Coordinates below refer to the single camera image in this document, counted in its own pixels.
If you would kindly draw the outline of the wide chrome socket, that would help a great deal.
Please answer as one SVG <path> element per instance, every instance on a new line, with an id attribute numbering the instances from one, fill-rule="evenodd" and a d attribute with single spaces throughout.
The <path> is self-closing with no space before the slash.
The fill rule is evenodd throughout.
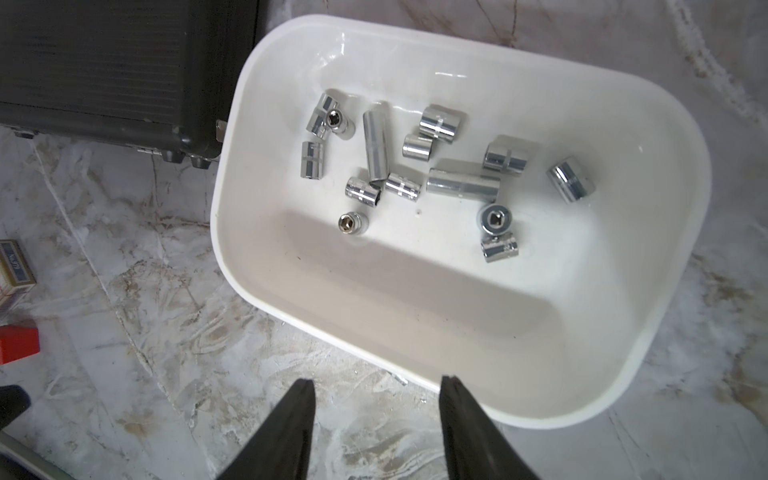
<path id="1" fill-rule="evenodd" d="M 512 229 L 513 216 L 508 207 L 493 203 L 484 205 L 477 214 L 481 232 L 489 236 L 506 234 Z"/>

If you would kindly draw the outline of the long chrome socket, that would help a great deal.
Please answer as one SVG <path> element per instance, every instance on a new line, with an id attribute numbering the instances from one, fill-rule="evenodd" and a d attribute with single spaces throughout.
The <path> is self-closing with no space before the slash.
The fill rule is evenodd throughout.
<path id="1" fill-rule="evenodd" d="M 390 172 L 385 109 L 374 105 L 363 114 L 362 120 L 369 180 L 383 182 Z"/>
<path id="2" fill-rule="evenodd" d="M 500 188 L 501 179 L 499 177 L 436 168 L 429 171 L 426 180 L 426 190 L 430 193 L 479 200 L 486 203 L 496 201 Z"/>

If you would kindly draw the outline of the small chrome socket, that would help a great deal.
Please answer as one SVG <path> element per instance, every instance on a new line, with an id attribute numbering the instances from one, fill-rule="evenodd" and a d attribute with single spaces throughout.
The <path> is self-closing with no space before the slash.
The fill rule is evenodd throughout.
<path id="1" fill-rule="evenodd" d="M 384 186 L 387 191 L 412 202 L 416 202 L 421 193 L 420 183 L 395 173 L 389 174 Z"/>

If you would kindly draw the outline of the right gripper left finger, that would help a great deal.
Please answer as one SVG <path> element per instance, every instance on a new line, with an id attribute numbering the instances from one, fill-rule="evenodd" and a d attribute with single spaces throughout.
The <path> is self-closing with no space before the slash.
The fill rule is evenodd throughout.
<path id="1" fill-rule="evenodd" d="M 315 411 L 314 382 L 296 380 L 217 478 L 306 479 Z"/>

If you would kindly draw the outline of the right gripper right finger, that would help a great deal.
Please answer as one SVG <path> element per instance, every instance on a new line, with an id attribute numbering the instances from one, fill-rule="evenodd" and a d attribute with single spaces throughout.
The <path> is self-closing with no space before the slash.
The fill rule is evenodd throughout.
<path id="1" fill-rule="evenodd" d="M 536 479 L 456 376 L 444 376 L 439 411 L 450 479 Z"/>

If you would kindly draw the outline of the chrome socket with groove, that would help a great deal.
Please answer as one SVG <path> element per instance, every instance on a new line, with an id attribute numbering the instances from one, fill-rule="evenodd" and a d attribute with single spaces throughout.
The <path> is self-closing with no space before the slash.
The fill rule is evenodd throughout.
<path id="1" fill-rule="evenodd" d="M 437 106 L 426 107 L 419 120 L 419 133 L 423 136 L 453 143 L 461 125 L 462 116 Z"/>

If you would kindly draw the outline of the chrome socket row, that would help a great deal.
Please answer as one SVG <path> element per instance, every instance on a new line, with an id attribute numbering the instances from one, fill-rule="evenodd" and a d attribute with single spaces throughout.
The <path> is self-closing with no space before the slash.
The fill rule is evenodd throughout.
<path id="1" fill-rule="evenodd" d="M 546 176 L 566 203 L 575 203 L 596 191 L 591 174 L 575 156 L 552 165 L 546 170 Z"/>
<path id="2" fill-rule="evenodd" d="M 378 205 L 381 198 L 381 190 L 377 186 L 355 176 L 347 181 L 344 193 L 347 197 L 373 208 Z"/>
<path id="3" fill-rule="evenodd" d="M 428 162 L 433 148 L 433 138 L 418 134 L 404 137 L 401 153 L 405 158 Z"/>

